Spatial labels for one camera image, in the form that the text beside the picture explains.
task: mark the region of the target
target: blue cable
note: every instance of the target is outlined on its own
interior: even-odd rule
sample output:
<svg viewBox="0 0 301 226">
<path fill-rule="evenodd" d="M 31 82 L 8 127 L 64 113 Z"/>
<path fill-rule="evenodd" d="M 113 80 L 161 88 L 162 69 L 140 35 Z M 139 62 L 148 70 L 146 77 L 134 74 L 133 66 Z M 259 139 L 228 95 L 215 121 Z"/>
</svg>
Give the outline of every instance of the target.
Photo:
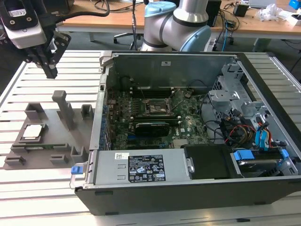
<svg viewBox="0 0 301 226">
<path fill-rule="evenodd" d="M 226 46 L 227 33 L 228 33 L 228 26 L 227 26 L 227 23 L 226 23 L 226 35 L 225 35 L 224 45 L 222 46 L 222 52 L 224 51 L 225 46 Z"/>
</svg>

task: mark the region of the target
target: light blue joint cover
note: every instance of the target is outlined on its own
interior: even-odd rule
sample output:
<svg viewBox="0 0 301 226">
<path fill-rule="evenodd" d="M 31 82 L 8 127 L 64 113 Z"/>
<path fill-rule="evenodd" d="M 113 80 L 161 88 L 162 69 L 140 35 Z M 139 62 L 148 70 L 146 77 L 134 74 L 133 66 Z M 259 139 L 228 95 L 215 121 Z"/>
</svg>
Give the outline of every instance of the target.
<svg viewBox="0 0 301 226">
<path fill-rule="evenodd" d="M 251 150 L 237 150 L 236 152 L 234 152 L 234 157 L 236 161 L 255 159 Z"/>
<path fill-rule="evenodd" d="M 180 51 L 204 51 L 204 48 L 210 39 L 211 29 L 209 26 L 204 26 L 194 32 L 182 45 Z"/>
<path fill-rule="evenodd" d="M 144 17 L 159 16 L 174 11 L 177 6 L 170 1 L 156 1 L 145 7 Z"/>
<path fill-rule="evenodd" d="M 282 149 L 280 152 L 281 152 L 281 154 L 282 154 L 282 156 L 283 156 L 284 159 L 285 159 L 286 157 L 289 157 L 289 154 L 288 154 L 288 152 L 287 152 L 286 149 Z"/>
<path fill-rule="evenodd" d="M 72 166 L 71 167 L 72 175 L 83 174 L 83 173 L 84 173 L 84 167 L 82 167 L 82 166 Z"/>
</svg>

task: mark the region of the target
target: blue tab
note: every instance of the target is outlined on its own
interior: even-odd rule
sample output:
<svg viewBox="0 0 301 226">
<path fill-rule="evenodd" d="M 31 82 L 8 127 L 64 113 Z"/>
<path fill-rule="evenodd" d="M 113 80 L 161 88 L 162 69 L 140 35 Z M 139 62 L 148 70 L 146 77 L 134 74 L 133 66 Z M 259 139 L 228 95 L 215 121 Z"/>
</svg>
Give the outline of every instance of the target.
<svg viewBox="0 0 301 226">
<path fill-rule="evenodd" d="M 82 167 L 82 166 L 72 166 L 71 167 L 72 175 L 83 174 L 84 173 L 83 171 L 84 171 L 84 167 Z"/>
<path fill-rule="evenodd" d="M 268 133 L 263 130 L 262 134 L 261 134 L 261 140 L 260 140 L 260 144 L 259 147 L 264 148 L 265 151 L 268 150 L 268 148 L 265 146 L 265 139 L 267 138 Z"/>
<path fill-rule="evenodd" d="M 234 157 L 236 161 L 239 160 L 248 160 L 248 159 L 255 159 L 251 150 L 237 150 L 234 152 Z"/>
<path fill-rule="evenodd" d="M 280 152 L 281 152 L 281 154 L 282 154 L 282 156 L 283 156 L 284 159 L 285 159 L 286 157 L 289 157 L 289 154 L 288 154 L 288 152 L 287 152 L 286 149 L 282 149 Z"/>
<path fill-rule="evenodd" d="M 260 142 L 260 130 L 257 130 L 256 135 L 255 135 L 255 144 L 256 144 L 256 146 L 259 145 L 259 142 Z"/>
</svg>

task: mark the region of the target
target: black box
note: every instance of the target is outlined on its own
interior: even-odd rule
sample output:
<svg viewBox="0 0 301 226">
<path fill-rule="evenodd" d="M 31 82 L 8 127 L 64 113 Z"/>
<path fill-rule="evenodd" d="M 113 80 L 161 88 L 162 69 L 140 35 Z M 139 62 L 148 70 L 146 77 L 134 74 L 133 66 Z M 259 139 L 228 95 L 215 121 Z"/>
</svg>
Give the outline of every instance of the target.
<svg viewBox="0 0 301 226">
<path fill-rule="evenodd" d="M 237 4 L 234 7 L 233 14 L 235 16 L 244 17 L 246 15 L 246 12 L 247 12 L 248 8 L 249 8 L 248 5 Z"/>
<path fill-rule="evenodd" d="M 48 13 L 64 15 L 70 13 L 74 0 L 44 0 L 44 5 Z"/>
</svg>

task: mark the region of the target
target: white plastic bag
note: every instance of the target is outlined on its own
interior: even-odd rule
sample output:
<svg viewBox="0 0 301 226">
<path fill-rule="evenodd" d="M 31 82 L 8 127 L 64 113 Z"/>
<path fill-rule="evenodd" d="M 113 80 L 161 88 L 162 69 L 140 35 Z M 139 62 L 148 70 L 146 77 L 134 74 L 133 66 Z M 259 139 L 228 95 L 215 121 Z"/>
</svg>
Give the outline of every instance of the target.
<svg viewBox="0 0 301 226">
<path fill-rule="evenodd" d="M 276 4 L 269 4 L 266 8 L 261 8 L 256 13 L 256 18 L 258 18 L 260 21 L 266 21 L 266 20 L 276 20 L 278 21 L 278 14 L 282 11 L 281 8 L 278 8 Z"/>
</svg>

